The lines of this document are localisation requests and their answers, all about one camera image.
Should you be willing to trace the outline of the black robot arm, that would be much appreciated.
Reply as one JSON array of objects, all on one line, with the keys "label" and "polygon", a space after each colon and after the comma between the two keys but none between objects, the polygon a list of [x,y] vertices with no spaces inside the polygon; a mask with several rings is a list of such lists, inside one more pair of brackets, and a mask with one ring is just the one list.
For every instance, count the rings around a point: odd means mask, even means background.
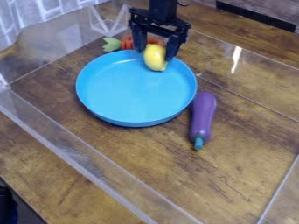
[{"label": "black robot arm", "polygon": [[176,16],[179,0],[150,0],[148,9],[132,7],[128,11],[131,18],[128,26],[132,31],[134,45],[140,53],[146,49],[147,34],[152,33],[168,39],[164,60],[171,61],[182,44],[187,42],[191,24]]}]

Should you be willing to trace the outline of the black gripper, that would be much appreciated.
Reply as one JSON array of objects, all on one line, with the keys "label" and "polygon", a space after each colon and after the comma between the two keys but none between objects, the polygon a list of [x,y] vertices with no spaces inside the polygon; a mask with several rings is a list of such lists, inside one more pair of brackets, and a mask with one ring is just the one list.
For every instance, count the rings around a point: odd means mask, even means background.
[{"label": "black gripper", "polygon": [[130,9],[128,21],[134,45],[140,53],[147,45],[147,33],[168,38],[164,60],[170,62],[176,56],[182,44],[187,41],[191,25],[176,16],[175,7],[151,7],[147,9]]}]

